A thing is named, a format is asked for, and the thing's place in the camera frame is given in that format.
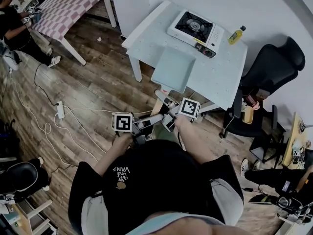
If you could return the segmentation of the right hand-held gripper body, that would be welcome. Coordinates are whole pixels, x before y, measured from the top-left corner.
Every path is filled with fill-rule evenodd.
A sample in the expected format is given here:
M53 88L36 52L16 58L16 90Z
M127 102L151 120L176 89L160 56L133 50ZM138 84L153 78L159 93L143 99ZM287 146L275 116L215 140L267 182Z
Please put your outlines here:
M201 105L198 101L184 97L179 106L168 107L169 111L163 115L161 123L167 131L173 131L175 128L175 119L178 115L184 115L194 121L198 118L200 107Z

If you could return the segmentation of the square grey frying pan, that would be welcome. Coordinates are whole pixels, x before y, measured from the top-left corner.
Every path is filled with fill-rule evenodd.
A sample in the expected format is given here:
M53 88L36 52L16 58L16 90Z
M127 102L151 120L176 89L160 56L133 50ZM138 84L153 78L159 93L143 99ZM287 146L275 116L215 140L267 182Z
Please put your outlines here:
M184 93L195 57L178 49L166 47L151 77L165 91Z

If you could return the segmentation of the white portable induction cooktop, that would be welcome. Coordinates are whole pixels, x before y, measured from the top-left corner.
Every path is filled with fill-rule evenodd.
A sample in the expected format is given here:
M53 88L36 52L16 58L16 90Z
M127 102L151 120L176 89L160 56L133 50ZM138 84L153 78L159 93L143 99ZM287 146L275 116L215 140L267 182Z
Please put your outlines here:
M219 50L224 29L189 10L183 10L167 29L167 34L177 38L214 58Z

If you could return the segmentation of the person's left forearm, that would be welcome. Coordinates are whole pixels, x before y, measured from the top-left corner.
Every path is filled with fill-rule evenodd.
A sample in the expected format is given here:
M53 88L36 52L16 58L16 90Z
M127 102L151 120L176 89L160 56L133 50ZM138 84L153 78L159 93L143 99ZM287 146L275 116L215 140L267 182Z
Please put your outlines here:
M122 156L133 142L131 133L123 133L117 137L108 152L97 162L94 171L103 176L108 167L119 157Z

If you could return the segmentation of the person's olive trouser leg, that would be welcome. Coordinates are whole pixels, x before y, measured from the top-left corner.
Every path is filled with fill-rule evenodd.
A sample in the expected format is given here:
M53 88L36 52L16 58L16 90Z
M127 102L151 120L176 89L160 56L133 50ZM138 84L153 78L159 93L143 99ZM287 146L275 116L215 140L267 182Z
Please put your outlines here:
M179 144L178 138L174 132L168 132L162 124L154 125L154 133L156 140L167 140Z

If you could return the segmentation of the white square table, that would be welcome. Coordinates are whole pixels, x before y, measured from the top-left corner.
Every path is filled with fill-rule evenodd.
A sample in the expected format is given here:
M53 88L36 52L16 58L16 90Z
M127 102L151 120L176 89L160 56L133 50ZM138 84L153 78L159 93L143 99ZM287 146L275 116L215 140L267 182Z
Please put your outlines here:
M167 34L168 27L183 10L170 1L162 2L122 43L127 49L135 78L142 80L140 62L155 69L166 47L178 49L196 59L186 87L209 100L201 106L201 112L219 107L227 110L233 104L241 80L247 46L241 40L230 45L228 38L231 34L224 30L216 56L209 58L203 55L191 45Z

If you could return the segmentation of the yellow box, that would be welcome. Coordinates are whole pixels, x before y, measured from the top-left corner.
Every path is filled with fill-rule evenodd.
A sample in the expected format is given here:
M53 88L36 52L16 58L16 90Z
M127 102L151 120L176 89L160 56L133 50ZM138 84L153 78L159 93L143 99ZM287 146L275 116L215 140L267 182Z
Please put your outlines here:
M253 122L253 113L254 113L253 108L247 105L245 107L245 109L244 109L242 121L244 123L246 123L246 124L252 124L252 122Z

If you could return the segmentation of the pink cup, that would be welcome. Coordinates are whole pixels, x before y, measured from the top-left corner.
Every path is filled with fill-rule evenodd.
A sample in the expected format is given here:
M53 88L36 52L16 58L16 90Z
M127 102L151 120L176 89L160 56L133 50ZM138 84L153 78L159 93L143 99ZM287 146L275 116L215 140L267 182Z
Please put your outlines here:
M246 96L246 101L247 101L247 104L252 107L252 109L255 111L255 110L258 110L260 108L260 105L259 105L259 102L256 101L253 96L251 95L248 95Z

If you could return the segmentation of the white power strip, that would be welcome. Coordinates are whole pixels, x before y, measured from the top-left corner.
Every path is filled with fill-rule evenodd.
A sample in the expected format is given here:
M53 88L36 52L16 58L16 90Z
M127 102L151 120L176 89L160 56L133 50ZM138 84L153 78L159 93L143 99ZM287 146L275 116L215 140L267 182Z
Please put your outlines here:
M64 105L62 101L57 102L57 116L60 120L64 119L65 117Z

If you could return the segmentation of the person's torso black shirt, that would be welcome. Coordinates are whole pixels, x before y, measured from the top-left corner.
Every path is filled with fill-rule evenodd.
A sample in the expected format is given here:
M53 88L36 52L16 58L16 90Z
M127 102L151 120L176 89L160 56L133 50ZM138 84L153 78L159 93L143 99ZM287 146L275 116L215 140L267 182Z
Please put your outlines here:
M156 212L235 225L243 203L229 155L201 164L175 142L152 140L128 149L102 176L80 162L68 218L79 235L144 235L144 220Z

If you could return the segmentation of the yellow oil bottle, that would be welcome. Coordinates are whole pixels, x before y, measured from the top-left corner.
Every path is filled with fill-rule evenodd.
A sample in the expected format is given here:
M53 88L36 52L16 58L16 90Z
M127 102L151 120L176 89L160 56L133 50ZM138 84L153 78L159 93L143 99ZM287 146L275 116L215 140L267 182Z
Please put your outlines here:
M236 30L229 38L228 42L230 45L235 44L243 35L243 32L246 30L246 27L243 25L239 30Z

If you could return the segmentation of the black office chair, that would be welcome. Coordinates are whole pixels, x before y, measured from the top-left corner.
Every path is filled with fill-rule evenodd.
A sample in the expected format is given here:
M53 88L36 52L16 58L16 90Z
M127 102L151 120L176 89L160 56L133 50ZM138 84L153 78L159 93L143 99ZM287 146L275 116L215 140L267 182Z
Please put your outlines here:
M280 47L272 44L263 46L250 70L241 78L234 102L225 112L220 138L226 138L228 133L250 138L259 137L263 132L264 118L270 119L272 128L275 129L278 121L277 107L273 105L272 111L268 112L264 109L263 102L279 88L294 80L305 67L305 63L304 52L291 37ZM253 113L252 124L242 121L242 103L247 104L248 95L253 96L260 105Z

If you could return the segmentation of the yellow wooden desk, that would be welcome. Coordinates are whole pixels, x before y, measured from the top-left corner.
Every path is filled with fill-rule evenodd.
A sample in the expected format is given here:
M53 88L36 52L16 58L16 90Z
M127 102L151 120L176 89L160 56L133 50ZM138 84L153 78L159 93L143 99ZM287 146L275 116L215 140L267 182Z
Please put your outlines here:
M308 139L308 129L311 127L313 125L306 125L300 115L294 113L282 166L289 169L304 169L305 152L312 146L311 140Z

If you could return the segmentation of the checkered cloth table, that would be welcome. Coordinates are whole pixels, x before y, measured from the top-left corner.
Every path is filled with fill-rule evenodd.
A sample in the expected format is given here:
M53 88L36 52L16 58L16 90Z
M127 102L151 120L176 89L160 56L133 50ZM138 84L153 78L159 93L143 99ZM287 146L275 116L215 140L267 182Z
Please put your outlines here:
M83 66L84 58L65 39L70 28L100 0L45 0L41 5L41 19L32 30L60 42ZM111 26L117 23L110 0L103 0Z

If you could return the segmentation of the white wooden frame furniture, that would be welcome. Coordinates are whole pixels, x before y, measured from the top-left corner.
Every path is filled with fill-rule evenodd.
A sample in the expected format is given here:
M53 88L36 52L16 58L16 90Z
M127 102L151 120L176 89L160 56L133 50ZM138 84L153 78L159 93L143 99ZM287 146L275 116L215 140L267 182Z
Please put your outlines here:
M37 208L31 208L30 211L25 211L19 204L14 204L13 209L19 215L19 220L13 224L13 229L18 235L43 235L48 230L50 220L44 219L40 212L49 207L53 201L47 200ZM38 225L32 226L31 219L40 218L41 221Z

